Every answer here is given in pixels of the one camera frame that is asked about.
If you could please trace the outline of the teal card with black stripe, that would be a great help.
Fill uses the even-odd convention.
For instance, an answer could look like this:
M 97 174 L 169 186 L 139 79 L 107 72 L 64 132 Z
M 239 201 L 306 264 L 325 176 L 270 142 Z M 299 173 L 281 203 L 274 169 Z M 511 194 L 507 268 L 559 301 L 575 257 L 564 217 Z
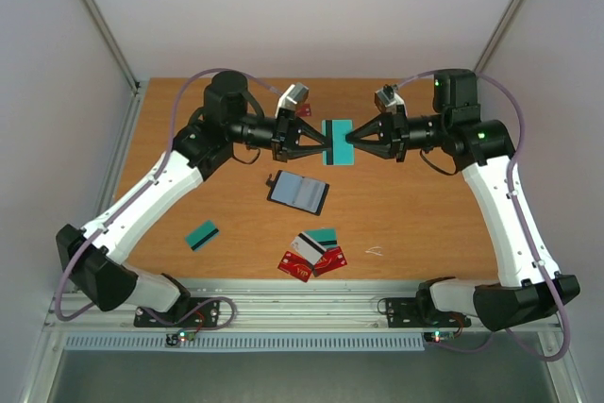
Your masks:
M 345 136 L 353 130 L 353 121 L 349 119 L 324 120 L 322 133 L 332 140 L 332 147 L 323 153 L 323 164 L 326 166 L 350 166 L 355 162 L 355 148 L 348 143 Z

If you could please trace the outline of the black leather card holder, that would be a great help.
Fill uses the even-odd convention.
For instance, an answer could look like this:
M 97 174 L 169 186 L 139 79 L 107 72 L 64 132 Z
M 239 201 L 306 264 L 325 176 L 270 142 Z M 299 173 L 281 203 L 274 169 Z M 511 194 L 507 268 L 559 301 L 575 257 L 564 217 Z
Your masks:
M 329 191 L 325 181 L 283 170 L 270 174 L 265 184 L 268 201 L 316 216 L 322 213 Z

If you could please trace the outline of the dark red card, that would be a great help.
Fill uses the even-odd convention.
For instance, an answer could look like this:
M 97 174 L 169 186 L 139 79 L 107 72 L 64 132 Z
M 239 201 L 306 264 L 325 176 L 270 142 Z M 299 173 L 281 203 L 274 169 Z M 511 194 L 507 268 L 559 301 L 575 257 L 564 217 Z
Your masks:
M 302 282 L 308 282 L 313 271 L 311 263 L 291 251 L 284 253 L 277 269 Z

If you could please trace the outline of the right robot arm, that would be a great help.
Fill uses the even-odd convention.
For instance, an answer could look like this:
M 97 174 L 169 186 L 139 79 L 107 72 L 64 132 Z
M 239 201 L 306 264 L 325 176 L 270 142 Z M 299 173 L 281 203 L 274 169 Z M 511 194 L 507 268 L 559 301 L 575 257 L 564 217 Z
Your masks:
M 482 120 L 476 73 L 443 69 L 430 76 L 433 115 L 409 117 L 397 86 L 386 85 L 375 94 L 379 115 L 345 137 L 359 150 L 398 162 L 410 150 L 440 148 L 476 198 L 495 251 L 497 281 L 423 282 L 417 315 L 433 325 L 457 313 L 499 331 L 557 313 L 579 295 L 579 281 L 561 272 L 541 238 L 516 167 L 519 146 L 502 122 Z

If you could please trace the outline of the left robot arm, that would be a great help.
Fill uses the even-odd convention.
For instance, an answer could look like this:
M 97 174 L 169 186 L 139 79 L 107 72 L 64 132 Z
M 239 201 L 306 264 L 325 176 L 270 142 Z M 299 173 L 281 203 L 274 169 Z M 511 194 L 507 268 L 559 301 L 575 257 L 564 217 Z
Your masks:
M 208 74 L 201 106 L 187 125 L 170 129 L 166 150 L 151 170 L 95 219 L 57 233 L 60 281 L 72 281 L 91 307 L 113 311 L 133 304 L 155 311 L 169 326 L 181 325 L 190 314 L 188 291 L 172 277 L 126 265 L 147 230 L 233 159 L 237 143 L 267 149 L 281 162 L 328 150 L 327 138 L 297 114 L 309 96 L 303 84 L 281 92 L 275 115 L 268 116 L 249 91 L 250 75 L 228 69 Z

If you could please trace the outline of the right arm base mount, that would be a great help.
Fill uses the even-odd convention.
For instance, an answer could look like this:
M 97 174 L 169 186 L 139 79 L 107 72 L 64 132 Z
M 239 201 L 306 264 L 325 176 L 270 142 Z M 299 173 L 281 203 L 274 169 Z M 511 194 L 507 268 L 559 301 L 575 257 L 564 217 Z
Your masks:
M 470 319 L 453 311 L 438 311 L 429 289 L 437 282 L 452 279 L 440 277 L 419 284 L 414 297 L 385 297 L 377 303 L 378 312 L 387 319 L 388 327 L 470 327 Z

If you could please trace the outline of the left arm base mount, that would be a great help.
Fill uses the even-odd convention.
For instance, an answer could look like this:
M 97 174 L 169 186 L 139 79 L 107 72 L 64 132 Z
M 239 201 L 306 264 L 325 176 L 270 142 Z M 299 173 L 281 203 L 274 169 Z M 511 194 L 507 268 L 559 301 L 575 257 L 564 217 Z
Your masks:
M 227 297 L 193 297 L 175 278 L 139 274 L 126 303 L 137 305 L 134 327 L 218 330 L 228 327 L 236 308 Z

